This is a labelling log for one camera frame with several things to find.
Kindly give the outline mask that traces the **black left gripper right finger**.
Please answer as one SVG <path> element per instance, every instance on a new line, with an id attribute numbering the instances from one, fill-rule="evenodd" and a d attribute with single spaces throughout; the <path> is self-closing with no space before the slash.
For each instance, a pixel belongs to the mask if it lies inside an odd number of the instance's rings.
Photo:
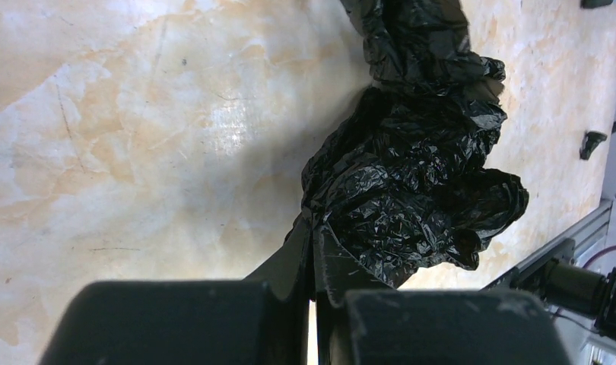
<path id="1" fill-rule="evenodd" d="M 395 290 L 313 231 L 321 364 L 568 364 L 540 301 L 517 290 Z"/>

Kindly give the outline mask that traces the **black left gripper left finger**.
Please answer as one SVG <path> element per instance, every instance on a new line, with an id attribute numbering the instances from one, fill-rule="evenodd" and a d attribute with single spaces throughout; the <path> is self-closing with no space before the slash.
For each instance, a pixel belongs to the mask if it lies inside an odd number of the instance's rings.
<path id="1" fill-rule="evenodd" d="M 310 255 L 298 218 L 241 280 L 94 282 L 72 299 L 40 362 L 304 364 Z"/>

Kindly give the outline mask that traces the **black trash bag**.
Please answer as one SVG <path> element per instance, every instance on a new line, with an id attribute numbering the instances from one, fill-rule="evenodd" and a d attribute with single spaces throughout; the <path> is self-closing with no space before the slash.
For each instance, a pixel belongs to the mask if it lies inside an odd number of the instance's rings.
<path id="1" fill-rule="evenodd" d="M 374 85 L 302 172 L 304 211 L 373 276 L 468 271 L 529 203 L 488 169 L 507 115 L 498 59 L 471 48 L 458 1 L 346 1 Z"/>

